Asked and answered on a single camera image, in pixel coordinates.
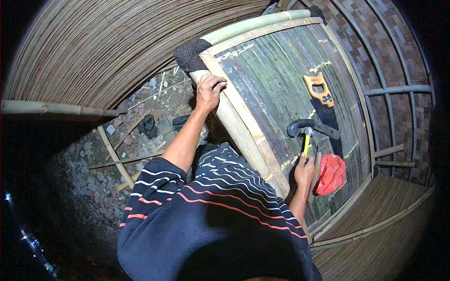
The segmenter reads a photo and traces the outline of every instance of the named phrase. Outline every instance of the red stripe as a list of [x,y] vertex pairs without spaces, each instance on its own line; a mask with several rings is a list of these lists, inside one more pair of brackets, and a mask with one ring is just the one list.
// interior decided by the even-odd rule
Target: red stripe
[[161,202],[159,202],[159,201],[157,201],[157,200],[152,200],[152,201],[148,201],[148,200],[145,200],[144,198],[139,198],[139,201],[142,201],[142,202],[144,202],[144,203],[146,203],[146,204],[150,204],[150,203],[156,203],[156,204],[158,204],[158,205],[162,205],[162,203]]
[[301,227],[302,227],[301,225],[295,226],[295,225],[293,225],[292,223],[288,223],[288,222],[286,222],[286,223],[292,225],[292,226],[295,227],[295,228],[301,228]]
[[146,219],[147,216],[143,215],[143,214],[129,214],[127,219],[131,219],[131,218],[140,218],[140,219]]
[[270,225],[270,224],[268,224],[268,223],[262,222],[262,221],[259,219],[259,217],[255,217],[255,216],[253,216],[253,215],[247,214],[246,212],[244,212],[244,211],[242,211],[242,210],[240,210],[240,209],[238,209],[238,208],[234,208],[234,207],[231,207],[231,206],[222,204],[222,203],[216,203],[216,202],[211,202],[211,201],[205,201],[205,200],[202,200],[202,199],[189,200],[189,199],[186,198],[181,192],[177,192],[177,194],[179,194],[186,202],[189,202],[189,203],[202,202],[202,203],[208,203],[208,204],[213,204],[213,205],[222,206],[222,207],[228,208],[228,209],[230,209],[230,210],[238,211],[238,212],[240,212],[240,213],[242,213],[242,214],[244,214],[244,215],[246,215],[246,216],[248,216],[248,217],[250,217],[250,218],[252,218],[252,219],[257,219],[257,220],[259,221],[259,223],[262,224],[262,225],[267,225],[267,226],[270,227],[270,228],[275,228],[275,229],[280,229],[280,230],[287,229],[287,230],[289,230],[293,235],[295,235],[295,236],[297,236],[297,237],[299,237],[299,238],[306,238],[306,236],[300,236],[300,235],[298,235],[297,233],[292,232],[292,231],[289,229],[289,227],[278,227],[278,226],[275,226],[275,225]]
[[208,191],[208,190],[199,192],[199,191],[194,190],[194,189],[193,189],[192,187],[190,187],[189,185],[185,185],[185,187],[189,187],[190,190],[192,190],[193,192],[195,192],[195,193],[197,193],[197,194],[208,193],[208,194],[215,195],[215,196],[232,197],[232,198],[234,198],[234,199],[238,199],[239,201],[241,201],[242,203],[244,203],[246,206],[249,206],[249,207],[251,207],[251,208],[257,209],[263,216],[268,217],[268,218],[270,218],[270,219],[283,219],[283,218],[284,218],[284,216],[271,217],[271,216],[269,216],[269,215],[266,215],[265,213],[263,213],[263,212],[261,211],[260,208],[258,208],[258,207],[256,207],[256,206],[253,206],[253,205],[249,205],[249,204],[245,203],[241,198],[236,197],[236,196],[233,196],[233,195],[215,194],[215,193],[212,193],[211,191]]

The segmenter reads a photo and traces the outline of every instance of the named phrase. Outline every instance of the black object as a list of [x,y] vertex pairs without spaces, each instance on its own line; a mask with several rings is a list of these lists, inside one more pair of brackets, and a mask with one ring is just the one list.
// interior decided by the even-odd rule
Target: black object
[[158,128],[155,125],[153,114],[144,117],[144,120],[138,125],[138,131],[144,133],[148,139],[153,139],[158,135]]
[[311,12],[312,18],[320,17],[324,21],[324,25],[327,25],[327,20],[325,19],[324,13],[319,7],[312,5],[311,7],[308,8],[308,10]]
[[[334,112],[334,107],[328,107],[326,105],[323,105],[320,103],[320,100],[316,98],[311,99],[311,104],[314,107],[316,114],[319,117],[320,122],[322,122],[322,124],[325,124],[339,131],[339,125],[336,119],[336,113]],[[334,154],[344,159],[341,140],[330,138],[330,144],[331,147],[333,148]]]
[[203,70],[207,68],[198,55],[210,47],[212,45],[208,41],[196,38],[176,47],[173,56],[186,73]]
[[314,130],[321,132],[335,140],[341,138],[341,133],[338,130],[331,128],[325,124],[318,124],[312,119],[297,119],[288,125],[288,135],[293,138],[297,136],[298,129],[304,127],[311,127]]
[[186,121],[189,119],[189,115],[179,116],[172,121],[172,128],[174,131],[179,132],[181,128],[186,124]]

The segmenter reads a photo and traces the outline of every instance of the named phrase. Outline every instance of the man's right hand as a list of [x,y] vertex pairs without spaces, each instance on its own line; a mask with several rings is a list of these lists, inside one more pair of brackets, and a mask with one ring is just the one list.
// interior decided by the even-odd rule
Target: man's right hand
[[218,104],[220,93],[227,84],[223,77],[203,75],[197,86],[197,105],[201,113],[208,115]]
[[294,172],[294,178],[297,182],[296,195],[305,196],[305,199],[308,197],[309,187],[314,175],[314,157],[308,155],[307,159],[308,161],[305,164],[305,153],[302,152]]

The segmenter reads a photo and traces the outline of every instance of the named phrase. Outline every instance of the ground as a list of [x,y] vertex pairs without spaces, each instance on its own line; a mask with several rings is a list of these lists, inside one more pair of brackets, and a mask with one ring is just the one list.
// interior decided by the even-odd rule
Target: ground
[[[116,150],[120,159],[146,156],[161,151],[175,137],[172,120],[188,115],[195,106],[194,89],[190,78],[179,68],[163,72],[128,98],[128,112],[103,124],[112,145],[124,136],[130,126],[147,112],[153,114],[157,125],[157,137],[148,139],[138,128],[132,130]],[[110,134],[108,126],[115,131]],[[207,134],[205,126],[202,135]],[[98,248],[87,256],[93,263],[99,259],[108,264],[117,263],[117,232],[128,196],[129,187],[118,192],[116,186],[125,180],[116,166],[90,169],[93,165],[105,163],[109,153],[96,128],[55,155],[51,161],[50,176],[61,180],[61,201],[66,212],[74,212],[79,229],[85,229]],[[141,171],[148,159],[125,164],[130,176]]]

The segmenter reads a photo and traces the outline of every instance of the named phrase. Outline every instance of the dark background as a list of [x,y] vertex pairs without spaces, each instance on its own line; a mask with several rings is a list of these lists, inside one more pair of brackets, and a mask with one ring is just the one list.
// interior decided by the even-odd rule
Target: dark background
[[[430,156],[438,186],[436,205],[430,217],[426,234],[415,254],[399,276],[399,280],[448,280],[449,277],[449,189],[450,171],[450,1],[393,0],[406,20],[415,30],[427,55],[436,89],[437,103],[430,125]],[[20,45],[21,38],[34,16],[45,1],[5,0],[1,1],[1,85],[5,84],[8,68]],[[42,200],[57,200],[58,190],[42,182],[43,159],[67,147],[90,129],[83,123],[56,123],[13,121],[1,117],[1,273],[2,280],[48,280],[45,268],[32,257],[31,250],[19,241],[20,221],[9,211],[5,190],[13,194],[16,210],[27,225],[37,227],[34,234],[44,247],[49,249],[49,262],[77,259],[73,270],[90,271],[90,263],[83,257],[86,245],[80,241],[81,254],[67,249],[70,233],[61,229],[56,232],[54,224],[45,223],[48,218],[58,217],[59,202],[52,201],[43,208]]]

